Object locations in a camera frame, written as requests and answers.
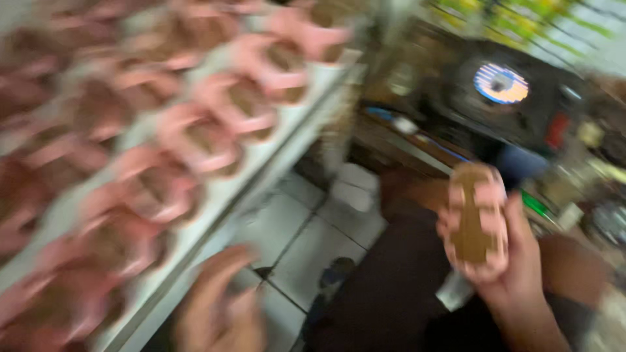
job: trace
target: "black machine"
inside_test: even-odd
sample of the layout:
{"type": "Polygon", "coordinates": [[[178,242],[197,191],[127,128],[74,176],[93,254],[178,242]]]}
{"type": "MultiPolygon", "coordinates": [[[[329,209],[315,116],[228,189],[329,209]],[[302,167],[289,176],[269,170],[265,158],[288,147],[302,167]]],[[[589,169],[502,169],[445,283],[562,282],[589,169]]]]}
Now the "black machine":
{"type": "Polygon", "coordinates": [[[408,97],[420,127],[483,160],[503,143],[558,153],[584,112],[583,80],[491,41],[461,42],[458,60],[408,97]]]}

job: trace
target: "glowing circle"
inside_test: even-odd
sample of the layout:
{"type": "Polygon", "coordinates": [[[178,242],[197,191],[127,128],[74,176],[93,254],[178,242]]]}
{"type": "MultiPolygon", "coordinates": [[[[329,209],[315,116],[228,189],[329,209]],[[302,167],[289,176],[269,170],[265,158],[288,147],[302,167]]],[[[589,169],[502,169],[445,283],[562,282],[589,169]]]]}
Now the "glowing circle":
{"type": "Polygon", "coordinates": [[[493,63],[478,69],[474,86],[483,96],[500,104],[517,103],[528,95],[528,83],[524,77],[493,63]]]}

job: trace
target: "hand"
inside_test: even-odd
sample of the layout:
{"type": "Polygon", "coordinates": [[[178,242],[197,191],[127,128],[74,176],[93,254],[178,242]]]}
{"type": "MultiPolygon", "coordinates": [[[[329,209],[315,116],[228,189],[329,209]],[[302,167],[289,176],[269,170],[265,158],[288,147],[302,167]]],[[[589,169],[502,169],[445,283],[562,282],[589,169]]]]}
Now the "hand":
{"type": "Polygon", "coordinates": [[[519,194],[507,201],[505,217],[508,268],[496,281],[475,283],[476,291],[490,309],[497,311],[526,309],[544,303],[539,243],[530,229],[519,194]]]}
{"type": "Polygon", "coordinates": [[[230,297],[230,280],[252,262],[246,246],[233,246],[202,265],[176,326],[178,352],[262,352],[265,335],[254,287],[230,297]]]}

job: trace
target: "white floor tile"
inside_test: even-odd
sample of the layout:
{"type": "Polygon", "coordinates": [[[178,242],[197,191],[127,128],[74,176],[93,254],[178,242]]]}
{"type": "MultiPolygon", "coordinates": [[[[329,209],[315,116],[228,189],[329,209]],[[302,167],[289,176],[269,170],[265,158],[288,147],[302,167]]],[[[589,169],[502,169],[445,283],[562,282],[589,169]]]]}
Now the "white floor tile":
{"type": "Polygon", "coordinates": [[[232,243],[252,244],[259,253],[253,268],[273,266],[309,213],[300,202],[278,191],[251,219],[243,220],[232,243]]]}
{"type": "Polygon", "coordinates": [[[308,310],[317,295],[322,271],[337,257],[359,262],[365,250],[315,216],[274,269],[270,280],[300,307],[308,310]]]}
{"type": "Polygon", "coordinates": [[[304,204],[307,208],[313,209],[322,201],[324,192],[312,185],[304,177],[298,175],[295,172],[289,172],[285,177],[280,180],[279,189],[300,203],[304,204]]]}
{"type": "Polygon", "coordinates": [[[368,212],[359,212],[340,201],[328,198],[317,214],[366,249],[374,244],[387,227],[378,202],[368,212]]]}
{"type": "Polygon", "coordinates": [[[241,292],[249,287],[258,286],[261,281],[262,279],[251,268],[245,267],[232,278],[228,289],[232,292],[241,292]]]}
{"type": "Polygon", "coordinates": [[[305,314],[271,285],[263,287],[267,352],[289,352],[294,345],[305,314]]]}

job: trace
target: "green object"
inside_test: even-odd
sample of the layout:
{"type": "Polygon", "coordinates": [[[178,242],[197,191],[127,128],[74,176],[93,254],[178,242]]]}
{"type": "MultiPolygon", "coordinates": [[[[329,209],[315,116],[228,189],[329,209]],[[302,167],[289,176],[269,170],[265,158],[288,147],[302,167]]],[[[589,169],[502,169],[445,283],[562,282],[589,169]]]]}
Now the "green object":
{"type": "Polygon", "coordinates": [[[550,210],[548,209],[548,207],[543,205],[543,203],[534,198],[532,195],[528,194],[528,192],[521,190],[520,193],[521,199],[524,202],[525,206],[533,209],[537,214],[541,215],[542,217],[548,220],[551,219],[550,210]]]}

